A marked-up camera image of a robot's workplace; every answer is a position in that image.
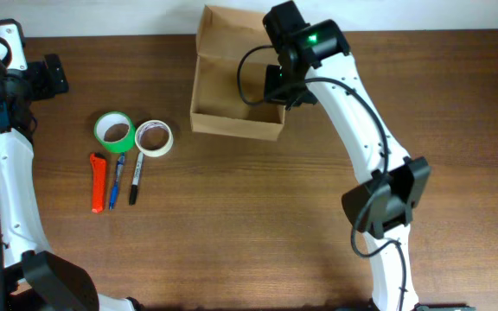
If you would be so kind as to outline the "white masking tape roll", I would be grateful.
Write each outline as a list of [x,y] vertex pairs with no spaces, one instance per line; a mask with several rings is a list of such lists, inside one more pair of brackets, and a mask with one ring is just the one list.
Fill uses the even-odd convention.
[[161,157],[172,150],[174,144],[173,132],[165,122],[150,120],[137,128],[135,144],[145,156]]

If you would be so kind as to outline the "black permanent marker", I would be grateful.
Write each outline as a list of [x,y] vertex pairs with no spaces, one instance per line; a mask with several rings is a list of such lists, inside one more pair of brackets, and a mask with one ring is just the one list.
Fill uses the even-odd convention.
[[137,201],[139,182],[141,179],[141,172],[142,172],[143,163],[144,163],[144,154],[142,152],[139,152],[138,156],[137,156],[137,161],[136,161],[134,173],[132,176],[131,190],[130,190],[130,195],[129,195],[129,205],[130,206],[135,205],[136,201]]

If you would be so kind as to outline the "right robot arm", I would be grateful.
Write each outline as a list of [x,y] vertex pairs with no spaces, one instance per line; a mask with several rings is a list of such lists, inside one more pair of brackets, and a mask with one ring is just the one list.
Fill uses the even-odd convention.
[[408,241],[428,162],[412,158],[381,119],[336,22],[307,23],[288,1],[272,7],[263,24],[278,54],[283,91],[311,93],[348,152],[358,185],[342,196],[342,207],[354,253],[371,264],[374,306],[415,309]]

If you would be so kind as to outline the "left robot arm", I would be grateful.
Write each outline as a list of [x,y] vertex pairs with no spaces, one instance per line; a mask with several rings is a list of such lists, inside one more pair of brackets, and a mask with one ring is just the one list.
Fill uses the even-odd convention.
[[136,299],[98,293],[81,267],[56,256],[33,182],[34,101],[67,92],[56,54],[28,62],[22,26],[0,20],[0,310],[141,310]]

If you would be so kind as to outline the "blue ballpoint pen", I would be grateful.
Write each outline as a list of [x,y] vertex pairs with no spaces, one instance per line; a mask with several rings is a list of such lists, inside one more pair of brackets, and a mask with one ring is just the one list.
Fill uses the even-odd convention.
[[110,200],[109,200],[109,210],[110,211],[114,209],[116,202],[117,202],[118,193],[119,193],[120,178],[121,178],[121,175],[123,172],[124,165],[125,165],[125,153],[121,153],[120,156],[118,157],[118,160],[117,160],[117,165],[116,165],[116,169],[115,169],[115,177],[114,177],[111,196],[110,196]]

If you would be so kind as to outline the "green tape roll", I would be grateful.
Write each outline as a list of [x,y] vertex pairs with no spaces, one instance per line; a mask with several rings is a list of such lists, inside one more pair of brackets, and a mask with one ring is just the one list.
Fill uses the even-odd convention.
[[123,153],[133,148],[136,128],[122,112],[111,111],[99,117],[93,132],[99,143],[111,153]]

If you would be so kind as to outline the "red utility knife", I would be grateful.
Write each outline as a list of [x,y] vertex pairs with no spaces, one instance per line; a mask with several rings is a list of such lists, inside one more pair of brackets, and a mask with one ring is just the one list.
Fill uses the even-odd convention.
[[106,159],[99,153],[91,153],[93,172],[92,212],[102,213],[105,209]]

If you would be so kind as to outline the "brown cardboard box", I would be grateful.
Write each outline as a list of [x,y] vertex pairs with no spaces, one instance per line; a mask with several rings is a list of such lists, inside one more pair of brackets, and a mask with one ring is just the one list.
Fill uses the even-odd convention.
[[190,106],[194,132],[276,141],[285,113],[277,105],[246,105],[237,69],[252,48],[270,40],[262,13],[207,5],[196,35],[197,62]]

